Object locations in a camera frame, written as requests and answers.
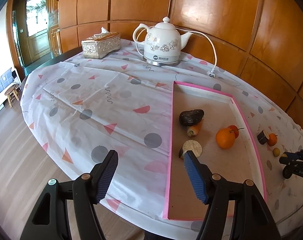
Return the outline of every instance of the pink tray border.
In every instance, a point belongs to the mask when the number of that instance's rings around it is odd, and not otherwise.
[[[211,89],[211,88],[202,87],[202,86],[198,86],[198,85],[194,85],[194,84],[190,84],[190,83],[186,83],[186,82],[174,81],[173,82],[173,91],[172,91],[172,96],[171,96],[172,111],[173,111],[174,85],[175,84],[177,84],[177,85],[183,85],[183,86],[187,86],[187,87],[199,88],[199,89],[202,89],[202,90],[207,90],[207,91],[210,91],[210,92],[213,92],[213,93],[217,93],[217,94],[221,94],[221,95],[224,95],[224,96],[228,96],[228,97],[230,97],[234,101],[234,103],[235,103],[238,111],[240,112],[240,114],[241,114],[241,116],[242,116],[242,118],[243,118],[243,120],[245,122],[246,128],[247,128],[247,130],[249,132],[251,141],[252,141],[253,146],[254,146],[254,150],[255,150],[255,153],[256,153],[256,158],[258,160],[258,165],[259,165],[260,174],[261,174],[261,178],[262,178],[264,200],[266,202],[267,201],[266,184],[265,184],[265,176],[264,176],[262,162],[261,162],[261,159],[260,159],[260,156],[259,156],[259,153],[258,153],[258,149],[257,149],[256,143],[254,141],[253,134],[252,134],[252,132],[250,130],[250,127],[249,127],[249,125],[247,123],[247,120],[246,120],[246,118],[245,118],[245,116],[244,116],[241,108],[239,107],[239,104],[235,100],[234,96],[231,95],[231,94],[228,94],[228,93],[224,93],[224,92],[221,92],[221,91],[218,91],[218,90]],[[171,124],[172,124],[172,127],[173,127],[173,112],[171,114],[171,119],[172,119],[171,120]],[[171,130],[170,131],[170,152],[169,152],[168,167],[167,167],[167,182],[166,182],[165,205],[164,205],[164,210],[163,210],[163,219],[168,219],[169,197],[170,197],[170,169],[171,169],[171,155],[172,155],[172,134],[173,134],[173,132]]]

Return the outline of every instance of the tablecloth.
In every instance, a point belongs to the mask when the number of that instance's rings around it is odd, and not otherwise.
[[[150,232],[173,239],[195,239],[201,221],[162,219],[170,146],[173,81],[193,83],[232,94],[255,135],[262,129],[278,135],[281,151],[303,148],[303,130],[275,103],[227,71],[181,54],[176,67],[141,60],[131,41],[104,59],[82,53],[36,69],[21,99],[24,120],[55,163],[71,178],[91,171],[109,150],[119,165],[101,204]],[[279,221],[303,203],[303,178],[285,180],[267,144],[257,142],[266,180],[267,204]],[[282,235],[300,226],[303,208],[279,225]],[[227,218],[223,239],[229,239]]]

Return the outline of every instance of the window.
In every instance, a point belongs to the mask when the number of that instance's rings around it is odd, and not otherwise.
[[[28,0],[26,3],[28,36],[47,29],[46,0]]]

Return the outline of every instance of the white ceramic kettle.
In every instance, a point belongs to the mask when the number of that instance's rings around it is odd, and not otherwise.
[[[141,23],[133,32],[133,40],[137,44],[144,45],[144,58],[153,62],[174,64],[178,62],[181,49],[183,49],[192,33],[180,35],[175,26],[169,23],[168,17],[155,27],[148,27]],[[136,33],[145,28],[147,35],[145,41],[138,41]]]

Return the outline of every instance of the tissue box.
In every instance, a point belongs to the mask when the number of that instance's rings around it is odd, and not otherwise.
[[[102,59],[108,53],[120,49],[120,33],[111,33],[102,27],[100,34],[81,41],[81,45],[85,58]]]

